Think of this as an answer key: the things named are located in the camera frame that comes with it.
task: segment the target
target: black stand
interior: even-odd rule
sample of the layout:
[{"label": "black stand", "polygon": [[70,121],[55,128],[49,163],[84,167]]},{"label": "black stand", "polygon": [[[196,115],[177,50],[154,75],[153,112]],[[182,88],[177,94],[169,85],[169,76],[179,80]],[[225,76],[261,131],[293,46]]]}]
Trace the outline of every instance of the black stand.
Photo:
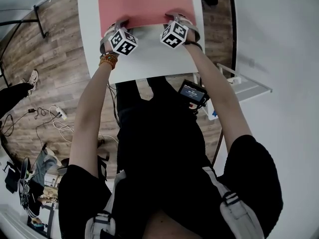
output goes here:
[{"label": "black stand", "polygon": [[41,25],[41,22],[40,22],[40,19],[39,19],[39,15],[38,15],[38,7],[37,6],[33,6],[33,11],[34,11],[34,14],[35,14],[35,17],[36,19],[21,19],[21,20],[11,20],[11,21],[5,21],[5,22],[0,22],[0,26],[5,26],[5,25],[11,25],[11,24],[18,24],[12,34],[12,36],[10,37],[8,43],[6,44],[1,56],[0,56],[0,78],[3,77],[4,78],[4,81],[5,81],[5,84],[7,87],[10,87],[11,84],[8,84],[7,80],[6,80],[6,77],[3,73],[3,68],[2,68],[2,58],[3,58],[3,55],[6,51],[6,49],[8,48],[12,38],[14,37],[16,31],[19,29],[19,27],[21,26],[22,23],[30,23],[30,22],[37,22],[38,25],[39,25],[39,29],[40,29],[40,33],[42,35],[42,38],[46,38],[48,36],[48,32],[43,32],[43,29],[42,29],[42,25]]}]

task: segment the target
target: power strip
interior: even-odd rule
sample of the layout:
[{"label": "power strip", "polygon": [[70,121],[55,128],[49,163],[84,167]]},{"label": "power strip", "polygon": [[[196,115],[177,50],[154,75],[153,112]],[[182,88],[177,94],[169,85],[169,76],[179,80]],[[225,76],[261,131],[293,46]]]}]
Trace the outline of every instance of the power strip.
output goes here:
[{"label": "power strip", "polygon": [[63,118],[63,120],[67,119],[65,112],[60,107],[57,107],[55,110],[58,114],[61,114],[61,118]]}]

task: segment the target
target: wooden floor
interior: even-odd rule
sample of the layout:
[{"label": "wooden floor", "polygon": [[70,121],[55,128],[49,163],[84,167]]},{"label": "wooden floor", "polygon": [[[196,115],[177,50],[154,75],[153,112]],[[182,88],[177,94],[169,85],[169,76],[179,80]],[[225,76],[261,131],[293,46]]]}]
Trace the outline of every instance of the wooden floor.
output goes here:
[{"label": "wooden floor", "polygon": [[[206,54],[215,63],[230,66],[232,60],[232,27],[229,0],[219,0],[215,8],[204,6],[204,24]],[[16,33],[3,57],[5,75],[10,83],[18,84],[21,78],[29,78],[33,69],[39,72],[37,89],[30,97],[20,101],[9,113],[16,121],[30,108],[49,109],[56,105],[64,109],[68,119],[60,121],[72,123],[79,98],[90,80],[80,33],[77,0],[49,0],[39,8],[39,17],[49,37],[42,39],[36,23],[26,23]],[[192,79],[191,75],[169,76],[167,79],[175,89],[179,89],[184,79]],[[0,89],[4,88],[0,79]],[[139,80],[138,87],[142,98],[152,98],[152,91],[146,80]],[[50,116],[28,114],[14,127],[12,136],[7,137],[7,148],[18,159],[29,157],[33,163],[41,150],[35,127],[50,120]],[[206,142],[206,154],[210,160],[214,158],[221,127],[218,120],[209,121],[204,112],[200,112],[197,120]],[[113,115],[113,103],[107,93],[101,115],[100,133],[116,137],[119,128]],[[61,160],[69,157],[70,146],[55,129],[52,123],[38,128],[42,142],[47,142]],[[63,132],[63,136],[71,141],[71,132]],[[116,173],[117,144],[109,137],[106,144],[98,149],[102,156],[110,157],[108,177]]]}]

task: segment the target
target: skin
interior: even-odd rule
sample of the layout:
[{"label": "skin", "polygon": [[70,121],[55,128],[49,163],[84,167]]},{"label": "skin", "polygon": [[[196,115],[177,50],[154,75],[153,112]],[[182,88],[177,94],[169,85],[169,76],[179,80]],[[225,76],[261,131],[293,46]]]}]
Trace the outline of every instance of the skin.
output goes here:
[{"label": "skin", "polygon": [[[195,41],[193,31],[188,32],[187,39]],[[196,45],[185,47],[195,62],[218,114],[229,151],[238,137],[245,134],[251,135],[238,99],[226,78],[199,47]],[[105,44],[105,50],[111,50],[109,42]],[[80,166],[95,177],[98,177],[97,140],[101,111],[111,71],[112,67],[108,63],[99,66],[80,98],[75,118],[69,164]],[[197,239],[200,237],[159,210],[148,220],[143,238]]]}]

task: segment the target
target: white cable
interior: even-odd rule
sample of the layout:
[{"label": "white cable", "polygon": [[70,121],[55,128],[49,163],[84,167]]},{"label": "white cable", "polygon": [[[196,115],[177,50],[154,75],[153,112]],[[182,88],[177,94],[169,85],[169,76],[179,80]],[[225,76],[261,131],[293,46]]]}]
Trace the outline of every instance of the white cable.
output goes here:
[{"label": "white cable", "polygon": [[[51,117],[53,126],[54,126],[57,130],[59,130],[60,135],[62,136],[62,138],[63,138],[65,141],[70,142],[69,140],[67,140],[67,139],[64,138],[64,136],[62,135],[61,131],[72,131],[72,134],[73,134],[73,133],[74,133],[74,129],[71,128],[71,127],[69,127],[69,125],[74,125],[74,123],[64,124],[64,123],[62,123],[62,122],[60,122],[60,121],[58,121],[58,120],[53,120],[52,115],[51,115],[51,108],[52,108],[52,107],[57,108],[57,106],[51,106],[51,107],[49,108],[49,114],[50,114],[50,117]],[[63,126],[57,127],[57,126],[55,125],[56,122],[62,124]],[[107,135],[107,134],[98,134],[98,135],[110,137],[110,138],[112,138],[115,142],[119,143],[119,142],[118,142],[113,136],[111,136],[111,135]]]}]

